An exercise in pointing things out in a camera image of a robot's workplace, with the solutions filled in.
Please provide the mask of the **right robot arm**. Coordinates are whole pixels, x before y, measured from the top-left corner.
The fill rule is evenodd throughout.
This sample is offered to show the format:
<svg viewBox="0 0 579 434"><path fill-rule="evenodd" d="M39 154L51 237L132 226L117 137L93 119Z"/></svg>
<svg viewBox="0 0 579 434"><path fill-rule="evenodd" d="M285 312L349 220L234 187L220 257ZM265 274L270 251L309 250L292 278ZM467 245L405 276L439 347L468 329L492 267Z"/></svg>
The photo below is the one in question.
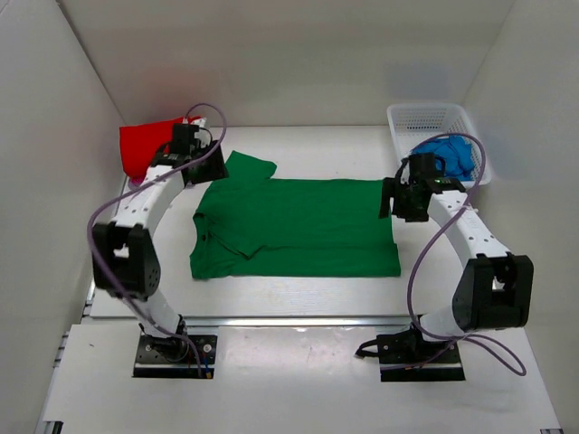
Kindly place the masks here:
<svg viewBox="0 0 579 434"><path fill-rule="evenodd" d="M498 241L470 206L470 190L444 176L443 167L433 153L412 154L382 187L381 217L435 221L462 266L450 304L412 318L418 331L406 338L405 350L421 363L437 353L438 342L525 326L534 277L531 259Z"/></svg>

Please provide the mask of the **green t-shirt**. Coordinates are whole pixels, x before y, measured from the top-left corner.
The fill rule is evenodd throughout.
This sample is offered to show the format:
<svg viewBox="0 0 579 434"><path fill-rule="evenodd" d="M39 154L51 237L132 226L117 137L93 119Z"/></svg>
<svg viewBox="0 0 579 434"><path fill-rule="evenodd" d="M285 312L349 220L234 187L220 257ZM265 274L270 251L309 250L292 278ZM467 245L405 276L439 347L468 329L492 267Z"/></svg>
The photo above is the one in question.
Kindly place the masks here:
<svg viewBox="0 0 579 434"><path fill-rule="evenodd" d="M382 183L279 179L277 166L234 151L193 215L193 278L398 278Z"/></svg>

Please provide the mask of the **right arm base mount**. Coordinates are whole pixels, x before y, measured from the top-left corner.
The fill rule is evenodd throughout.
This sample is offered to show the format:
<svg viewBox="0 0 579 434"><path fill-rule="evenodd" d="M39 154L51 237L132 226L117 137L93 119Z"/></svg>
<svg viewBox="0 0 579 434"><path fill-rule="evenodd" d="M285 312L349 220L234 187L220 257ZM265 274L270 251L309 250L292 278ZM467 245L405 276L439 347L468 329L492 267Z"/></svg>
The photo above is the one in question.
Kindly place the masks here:
<svg viewBox="0 0 579 434"><path fill-rule="evenodd" d="M358 359L378 361L382 382L463 382L466 375L458 345L430 342L405 317L375 326L375 337L355 352Z"/></svg>

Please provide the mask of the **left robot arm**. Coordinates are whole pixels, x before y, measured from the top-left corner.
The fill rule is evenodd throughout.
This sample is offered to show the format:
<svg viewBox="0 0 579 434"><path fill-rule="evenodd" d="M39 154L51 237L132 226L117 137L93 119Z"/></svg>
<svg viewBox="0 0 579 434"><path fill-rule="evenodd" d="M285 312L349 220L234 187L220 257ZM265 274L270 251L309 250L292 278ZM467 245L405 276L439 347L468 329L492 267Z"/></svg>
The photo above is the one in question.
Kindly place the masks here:
<svg viewBox="0 0 579 434"><path fill-rule="evenodd" d="M138 318L145 335L170 360L186 355L189 337L183 319L159 289L161 267L153 244L158 224L173 200L189 185L224 179L228 171L218 140L201 117L172 126L141 175L135 193L125 198L110 222L91 225L96 287L118 298Z"/></svg>

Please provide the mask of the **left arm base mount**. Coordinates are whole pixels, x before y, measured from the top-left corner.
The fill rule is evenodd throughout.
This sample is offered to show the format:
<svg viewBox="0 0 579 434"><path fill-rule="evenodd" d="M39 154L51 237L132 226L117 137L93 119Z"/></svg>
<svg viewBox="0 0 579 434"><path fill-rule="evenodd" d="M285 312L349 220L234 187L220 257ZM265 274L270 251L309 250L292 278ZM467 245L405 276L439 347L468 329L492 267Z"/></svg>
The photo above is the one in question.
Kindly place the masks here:
<svg viewBox="0 0 579 434"><path fill-rule="evenodd" d="M212 380L218 349L217 327L187 327L198 358L189 344L174 338L141 333L133 364L133 377L145 379Z"/></svg>

